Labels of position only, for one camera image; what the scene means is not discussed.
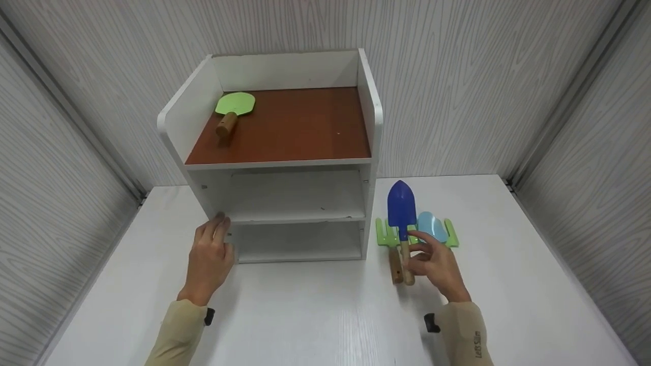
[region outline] wood grain wall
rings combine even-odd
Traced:
[[[651,6],[518,197],[651,365]]]
[[[137,203],[0,37],[0,365],[32,365]]]
[[[185,184],[156,115],[209,53],[365,48],[380,176],[506,176],[617,0],[0,0],[148,188]]]

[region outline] blue shovel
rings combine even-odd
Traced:
[[[400,239],[400,249],[402,250],[402,260],[411,257],[409,252],[409,236],[407,234],[408,225],[416,225],[416,201],[413,198],[413,192],[409,186],[399,180],[393,184],[389,190],[387,198],[387,211],[389,212],[389,225],[398,227],[398,238]],[[415,282],[413,273],[407,270],[402,271],[404,282],[407,286],[412,286]]]

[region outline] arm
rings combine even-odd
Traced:
[[[234,254],[224,237],[230,219],[219,213],[195,231],[186,284],[170,304],[145,366],[187,366],[197,349],[208,302],[233,267]]]
[[[479,307],[470,293],[450,248],[421,231],[410,231],[425,243],[410,246],[421,251],[405,261],[404,266],[415,275],[425,275],[448,299],[448,304],[437,313],[445,352],[452,366],[492,366],[486,348],[486,326]]]

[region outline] brown shelf surface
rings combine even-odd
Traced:
[[[255,108],[240,116],[227,147],[208,119],[186,164],[370,158],[356,87],[252,91]]]

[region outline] wooden handle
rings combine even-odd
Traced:
[[[221,118],[221,121],[219,121],[215,133],[220,139],[226,139],[230,136],[230,133],[233,132],[237,122],[238,115],[235,114],[235,112],[228,112]]]
[[[394,285],[402,283],[402,265],[397,247],[389,247],[389,267],[391,267],[391,281]]]
[[[402,250],[402,260],[408,260],[411,257],[411,252],[409,251],[409,242],[400,242],[400,248]],[[405,285],[412,286],[416,279],[413,277],[413,273],[405,270],[402,270],[402,276],[405,279]]]

